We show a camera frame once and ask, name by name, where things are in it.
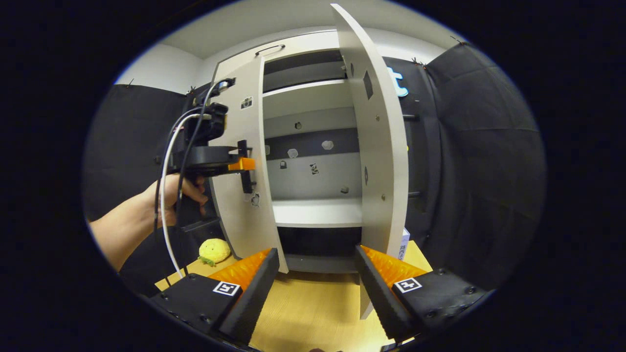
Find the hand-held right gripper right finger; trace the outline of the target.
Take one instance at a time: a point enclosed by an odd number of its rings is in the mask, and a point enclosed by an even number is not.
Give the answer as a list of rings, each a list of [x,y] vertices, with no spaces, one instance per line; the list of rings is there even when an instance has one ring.
[[[355,261],[387,338],[397,342],[441,333],[490,296],[451,270],[428,272],[364,245]]]

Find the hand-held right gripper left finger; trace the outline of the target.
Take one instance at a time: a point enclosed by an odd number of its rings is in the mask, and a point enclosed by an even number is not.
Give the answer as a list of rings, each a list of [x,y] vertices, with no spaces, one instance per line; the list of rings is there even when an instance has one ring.
[[[209,276],[189,274],[149,305],[194,334],[248,345],[278,271],[278,250],[268,248]]]

